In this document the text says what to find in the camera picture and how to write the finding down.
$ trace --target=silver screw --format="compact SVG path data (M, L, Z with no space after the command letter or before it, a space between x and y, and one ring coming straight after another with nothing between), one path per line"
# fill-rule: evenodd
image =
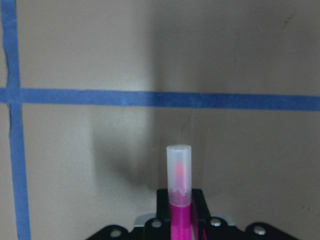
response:
M161 221L159 220L154 220L152 223L151 223L151 226L154 227L154 228L160 228L162 226L162 223Z
M114 229L112 230L112 232L110 233L110 237L112 238L117 238L121 235L121 231L118 229Z
M265 235L266 234L266 230L262 226L255 226L253 231L254 231L254 233L256 233L258 235Z
M210 220L211 226L219 227L221 225L221 221L218 218L211 218Z

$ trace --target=pen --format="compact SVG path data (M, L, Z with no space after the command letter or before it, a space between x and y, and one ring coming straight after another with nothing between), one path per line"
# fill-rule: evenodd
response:
M191 240L191 146L166 148L171 240Z

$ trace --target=highlighter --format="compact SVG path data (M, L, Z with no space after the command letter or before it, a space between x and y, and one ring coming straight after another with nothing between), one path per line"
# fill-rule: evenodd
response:
M166 147L171 240L191 240L191 146Z

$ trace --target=marker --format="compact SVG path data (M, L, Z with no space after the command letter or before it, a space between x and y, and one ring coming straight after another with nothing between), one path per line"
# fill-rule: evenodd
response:
M191 146L166 147L171 240L191 240Z

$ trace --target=black plastic part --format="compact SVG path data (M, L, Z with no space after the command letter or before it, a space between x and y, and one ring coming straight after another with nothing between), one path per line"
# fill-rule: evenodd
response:
M157 190L156 201L156 218L149 219L144 227L128 232L122 226L109 225L87 240L170 240L168 190ZM192 226L196 240L297 240L263 222L253 223L241 231L220 217L211 217L201 189L192 189Z

